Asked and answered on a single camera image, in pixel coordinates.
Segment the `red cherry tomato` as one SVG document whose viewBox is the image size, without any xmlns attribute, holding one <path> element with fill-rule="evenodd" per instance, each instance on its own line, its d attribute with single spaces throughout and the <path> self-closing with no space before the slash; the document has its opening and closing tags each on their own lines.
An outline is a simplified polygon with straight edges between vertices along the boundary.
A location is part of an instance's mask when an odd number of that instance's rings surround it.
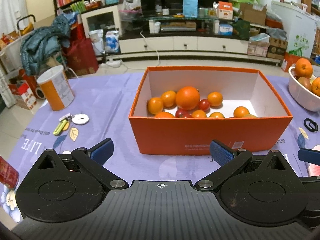
<svg viewBox="0 0 320 240">
<path fill-rule="evenodd" d="M 207 112 L 210 109 L 210 102 L 207 99 L 202 99 L 199 101 L 199 109 Z"/>
</svg>

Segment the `small orange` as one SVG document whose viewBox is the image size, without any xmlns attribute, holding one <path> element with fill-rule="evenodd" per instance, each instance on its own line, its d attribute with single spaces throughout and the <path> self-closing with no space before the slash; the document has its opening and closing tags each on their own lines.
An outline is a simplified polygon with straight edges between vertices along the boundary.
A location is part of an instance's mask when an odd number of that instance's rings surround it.
<svg viewBox="0 0 320 240">
<path fill-rule="evenodd" d="M 211 92 L 207 96 L 207 100 L 212 107 L 219 107 L 223 102 L 223 95 L 220 92 Z"/>
<path fill-rule="evenodd" d="M 147 110 L 152 115 L 163 111 L 163 107 L 163 100 L 160 97 L 153 97 L 147 103 Z"/>
<path fill-rule="evenodd" d="M 163 101 L 163 106 L 165 108 L 174 107 L 176 105 L 176 92 L 173 90 L 168 90 L 161 95 L 161 100 Z"/>
</svg>

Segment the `red tomato front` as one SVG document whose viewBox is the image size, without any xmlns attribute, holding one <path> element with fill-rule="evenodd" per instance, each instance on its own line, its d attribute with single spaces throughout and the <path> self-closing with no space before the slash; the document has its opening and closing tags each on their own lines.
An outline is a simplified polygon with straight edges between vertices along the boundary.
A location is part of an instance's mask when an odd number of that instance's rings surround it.
<svg viewBox="0 0 320 240">
<path fill-rule="evenodd" d="M 176 118 L 192 118 L 188 111 L 179 108 L 175 113 Z"/>
</svg>

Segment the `large orange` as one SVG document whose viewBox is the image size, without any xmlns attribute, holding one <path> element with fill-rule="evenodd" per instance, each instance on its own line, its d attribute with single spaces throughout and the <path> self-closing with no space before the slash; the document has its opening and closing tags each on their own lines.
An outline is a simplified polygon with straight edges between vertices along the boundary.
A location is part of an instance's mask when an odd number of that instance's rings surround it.
<svg viewBox="0 0 320 240">
<path fill-rule="evenodd" d="M 183 87 L 176 93 L 176 105 L 186 111 L 191 111 L 197 107 L 200 101 L 200 93 L 194 87 Z"/>
</svg>

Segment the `white round disc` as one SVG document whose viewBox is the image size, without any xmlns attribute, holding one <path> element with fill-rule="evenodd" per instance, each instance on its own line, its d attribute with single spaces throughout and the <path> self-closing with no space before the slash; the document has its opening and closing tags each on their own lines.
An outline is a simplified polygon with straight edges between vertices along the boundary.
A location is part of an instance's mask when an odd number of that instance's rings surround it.
<svg viewBox="0 0 320 240">
<path fill-rule="evenodd" d="M 89 116 L 84 113 L 76 114 L 72 117 L 72 122 L 76 125 L 85 125 L 89 122 Z"/>
</svg>

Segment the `purple tablecloth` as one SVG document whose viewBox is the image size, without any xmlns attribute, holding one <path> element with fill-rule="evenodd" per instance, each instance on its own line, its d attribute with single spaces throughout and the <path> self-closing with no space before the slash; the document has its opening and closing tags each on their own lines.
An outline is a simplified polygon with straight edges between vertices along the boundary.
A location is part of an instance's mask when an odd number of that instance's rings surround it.
<svg viewBox="0 0 320 240">
<path fill-rule="evenodd" d="M 154 155 L 139 151 L 129 113 L 144 73 L 81 77 L 70 81 L 75 94 L 73 102 L 61 111 L 53 111 L 43 104 L 32 114 L 16 108 L 1 114 L 1 129 L 17 139 L 7 160 L 24 178 L 41 153 L 48 148 L 57 153 L 79 147 L 90 148 L 110 138 L 114 154 L 105 167 L 123 178 L 133 180 L 191 180 L 198 181 L 219 168 L 210 154 L 207 155 Z M 319 133 L 308 132 L 304 120 L 319 122 L 319 114 L 306 111 L 289 94 L 289 79 L 266 77 L 276 89 L 292 114 L 292 120 L 272 148 L 280 150 L 298 176 L 316 174 L 308 164 L 298 159 L 300 146 L 319 149 Z M 85 125 L 72 121 L 66 131 L 54 136 L 53 131 L 64 116 L 84 113 L 89 116 Z"/>
</svg>

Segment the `white colander bowl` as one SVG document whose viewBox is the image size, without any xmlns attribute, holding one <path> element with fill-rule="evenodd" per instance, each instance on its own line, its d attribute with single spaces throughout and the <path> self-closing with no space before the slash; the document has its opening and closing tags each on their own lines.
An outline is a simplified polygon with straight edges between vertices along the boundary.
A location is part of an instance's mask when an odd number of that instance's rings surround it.
<svg viewBox="0 0 320 240">
<path fill-rule="evenodd" d="M 312 112 L 319 112 L 319 96 L 303 87 L 294 77 L 295 66 L 289 68 L 289 93 L 293 99 L 303 108 Z"/>
</svg>

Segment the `orange in bowl front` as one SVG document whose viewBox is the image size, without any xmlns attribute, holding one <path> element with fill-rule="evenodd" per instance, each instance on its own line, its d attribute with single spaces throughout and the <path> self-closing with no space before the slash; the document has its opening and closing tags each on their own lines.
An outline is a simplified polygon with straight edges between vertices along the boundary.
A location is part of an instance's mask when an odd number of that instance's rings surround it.
<svg viewBox="0 0 320 240">
<path fill-rule="evenodd" d="M 317 77 L 313 80 L 311 84 L 311 91 L 313 94 L 320 97 L 320 77 Z"/>
</svg>

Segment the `kiwi in bowl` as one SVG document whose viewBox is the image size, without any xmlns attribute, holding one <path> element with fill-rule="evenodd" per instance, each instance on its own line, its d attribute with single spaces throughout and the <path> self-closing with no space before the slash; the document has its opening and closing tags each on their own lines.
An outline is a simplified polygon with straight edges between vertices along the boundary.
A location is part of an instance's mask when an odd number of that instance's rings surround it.
<svg viewBox="0 0 320 240">
<path fill-rule="evenodd" d="M 310 83 L 310 80 L 307 77 L 299 77 L 298 82 L 307 90 L 312 91 L 312 85 Z"/>
</svg>

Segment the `red gift bag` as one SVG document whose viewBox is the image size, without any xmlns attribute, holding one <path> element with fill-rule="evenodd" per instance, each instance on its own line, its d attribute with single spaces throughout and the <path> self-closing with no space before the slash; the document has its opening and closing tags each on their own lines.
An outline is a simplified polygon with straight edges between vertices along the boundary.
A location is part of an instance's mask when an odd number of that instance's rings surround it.
<svg viewBox="0 0 320 240">
<path fill-rule="evenodd" d="M 62 51 L 67 60 L 67 66 L 71 68 L 77 76 L 94 74 L 99 65 L 92 41 L 86 38 L 82 23 L 76 24 L 71 30 L 70 46 L 63 47 Z"/>
</svg>

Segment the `blue jacket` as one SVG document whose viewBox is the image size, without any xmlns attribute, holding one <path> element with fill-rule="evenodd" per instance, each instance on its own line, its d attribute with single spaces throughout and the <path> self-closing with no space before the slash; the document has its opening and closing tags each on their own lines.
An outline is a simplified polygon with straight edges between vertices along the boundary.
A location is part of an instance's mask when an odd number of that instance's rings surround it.
<svg viewBox="0 0 320 240">
<path fill-rule="evenodd" d="M 57 16 L 50 26 L 39 27 L 21 43 L 22 67 L 29 76 L 39 75 L 42 65 L 61 47 L 70 46 L 71 27 L 64 15 Z"/>
</svg>

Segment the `white freezer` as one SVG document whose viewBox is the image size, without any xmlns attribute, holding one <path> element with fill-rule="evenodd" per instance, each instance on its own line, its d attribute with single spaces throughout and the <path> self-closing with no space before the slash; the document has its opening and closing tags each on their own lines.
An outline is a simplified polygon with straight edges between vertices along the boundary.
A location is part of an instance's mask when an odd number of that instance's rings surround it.
<svg viewBox="0 0 320 240">
<path fill-rule="evenodd" d="M 317 19 L 289 3 L 272 1 L 271 9 L 281 18 L 286 31 L 286 52 L 300 57 L 310 57 L 317 31 Z"/>
</svg>

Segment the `white glass side cabinet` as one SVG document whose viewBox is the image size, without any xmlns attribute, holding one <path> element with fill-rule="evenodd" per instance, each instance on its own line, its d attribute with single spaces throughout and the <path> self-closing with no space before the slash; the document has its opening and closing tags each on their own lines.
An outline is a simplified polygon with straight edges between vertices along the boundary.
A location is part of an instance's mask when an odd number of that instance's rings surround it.
<svg viewBox="0 0 320 240">
<path fill-rule="evenodd" d="M 119 31 L 122 35 L 122 27 L 118 5 L 105 5 L 91 9 L 81 14 L 85 35 L 89 38 L 89 32 L 102 29 L 104 34 L 110 30 Z"/>
</svg>

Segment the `orange white carton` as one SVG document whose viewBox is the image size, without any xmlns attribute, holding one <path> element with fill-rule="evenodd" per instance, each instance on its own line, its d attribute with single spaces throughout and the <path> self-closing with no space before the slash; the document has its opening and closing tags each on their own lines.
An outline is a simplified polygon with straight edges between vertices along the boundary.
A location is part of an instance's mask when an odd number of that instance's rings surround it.
<svg viewBox="0 0 320 240">
<path fill-rule="evenodd" d="M 217 16 L 222 20 L 232 20 L 233 19 L 233 5 L 229 2 L 219 1 L 217 7 Z"/>
</svg>

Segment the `blue paper bag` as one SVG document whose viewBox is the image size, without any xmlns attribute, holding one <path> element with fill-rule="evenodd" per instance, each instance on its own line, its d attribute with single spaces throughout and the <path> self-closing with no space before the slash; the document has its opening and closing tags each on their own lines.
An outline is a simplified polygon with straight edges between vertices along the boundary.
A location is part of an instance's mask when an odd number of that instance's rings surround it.
<svg viewBox="0 0 320 240">
<path fill-rule="evenodd" d="M 183 15 L 185 17 L 197 18 L 198 0 L 183 0 Z"/>
</svg>

